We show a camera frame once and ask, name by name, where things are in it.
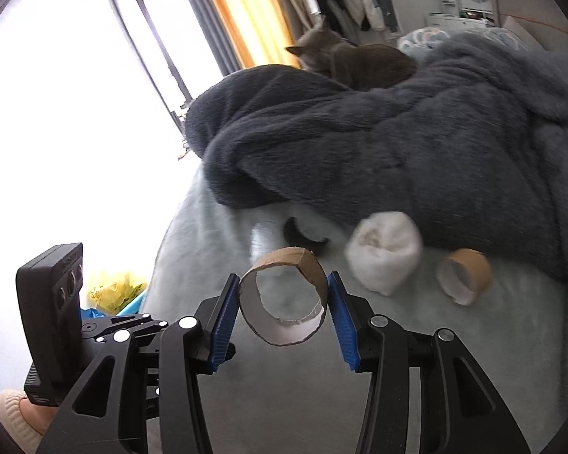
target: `camera lens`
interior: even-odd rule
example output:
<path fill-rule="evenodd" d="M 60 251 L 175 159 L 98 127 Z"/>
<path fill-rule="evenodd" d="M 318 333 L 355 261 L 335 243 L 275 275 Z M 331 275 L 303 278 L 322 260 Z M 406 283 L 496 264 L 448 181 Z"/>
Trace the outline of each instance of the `camera lens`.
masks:
<path fill-rule="evenodd" d="M 76 268 L 76 281 L 78 283 L 82 283 L 82 265 L 79 264 L 78 268 Z"/>
<path fill-rule="evenodd" d="M 63 309 L 64 304 L 65 304 L 65 290 L 63 287 L 61 287 L 57 292 L 57 309 L 59 309 L 59 311 Z"/>
<path fill-rule="evenodd" d="M 70 276 L 67 277 L 67 294 L 71 295 L 76 290 L 76 275 L 73 271 L 70 271 Z"/>

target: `toilet paper roll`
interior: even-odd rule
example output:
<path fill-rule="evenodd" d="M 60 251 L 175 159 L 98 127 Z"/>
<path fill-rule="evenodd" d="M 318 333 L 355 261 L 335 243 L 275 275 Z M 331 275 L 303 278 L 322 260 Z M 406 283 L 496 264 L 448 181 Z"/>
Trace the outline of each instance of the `toilet paper roll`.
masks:
<path fill-rule="evenodd" d="M 439 264 L 435 277 L 444 293 L 461 306 L 471 305 L 492 283 L 488 260 L 473 249 L 450 253 Z"/>
<path fill-rule="evenodd" d="M 315 288 L 318 303 L 305 317 L 283 320 L 264 308 L 257 285 L 257 273 L 274 266 L 294 266 Z M 275 346 L 301 343 L 318 331 L 324 322 L 328 305 L 326 275 L 309 250 L 302 247 L 277 249 L 260 258 L 242 277 L 238 287 L 238 303 L 250 328 L 267 343 Z"/>

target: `white cabinet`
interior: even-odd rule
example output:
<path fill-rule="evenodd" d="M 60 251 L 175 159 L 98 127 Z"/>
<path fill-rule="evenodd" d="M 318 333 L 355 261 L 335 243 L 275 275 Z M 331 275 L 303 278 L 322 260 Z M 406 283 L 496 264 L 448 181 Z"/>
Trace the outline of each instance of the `white cabinet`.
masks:
<path fill-rule="evenodd" d="M 429 27 L 439 27 L 449 31 L 466 31 L 467 29 L 485 29 L 488 24 L 482 20 L 462 19 L 461 17 L 453 17 L 450 15 L 430 15 L 427 16 L 427 25 Z"/>

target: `light blue blanket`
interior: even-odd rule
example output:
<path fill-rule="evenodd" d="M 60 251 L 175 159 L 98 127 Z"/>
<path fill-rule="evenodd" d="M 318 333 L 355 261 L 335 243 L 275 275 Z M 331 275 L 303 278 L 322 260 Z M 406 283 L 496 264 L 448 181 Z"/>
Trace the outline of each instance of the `light blue blanket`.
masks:
<path fill-rule="evenodd" d="M 563 288 L 535 268 L 489 258 L 494 284 L 471 308 L 453 304 L 438 287 L 442 250 L 426 249 L 410 279 L 387 298 L 367 291 L 350 273 L 343 248 L 347 230 L 293 203 L 234 210 L 214 202 L 200 169 L 174 217 L 156 259 L 144 311 L 170 322 L 192 314 L 220 293 L 230 272 L 242 275 L 259 256 L 285 246 L 282 225 L 297 216 L 310 236 L 331 245 L 320 259 L 338 271 L 350 294 L 408 330 L 455 330 L 500 391 L 533 452 L 560 426 Z M 306 314 L 315 293 L 294 270 L 259 275 L 268 310 L 281 317 Z M 307 342 L 272 347 L 238 316 L 237 353 L 213 376 L 200 377 L 204 413 L 215 453 L 350 454 L 364 415 L 369 377 L 350 372 L 329 316 Z M 412 375 L 409 448 L 418 448 L 418 382 Z M 159 452 L 152 421 L 150 444 Z"/>

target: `gray curtain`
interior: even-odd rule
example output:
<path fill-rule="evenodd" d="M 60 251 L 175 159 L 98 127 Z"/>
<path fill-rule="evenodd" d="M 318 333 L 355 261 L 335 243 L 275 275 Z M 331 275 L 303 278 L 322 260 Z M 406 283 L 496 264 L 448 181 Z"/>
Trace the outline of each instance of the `gray curtain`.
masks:
<path fill-rule="evenodd" d="M 242 69 L 227 30 L 212 0 L 189 0 L 206 41 L 223 75 Z"/>

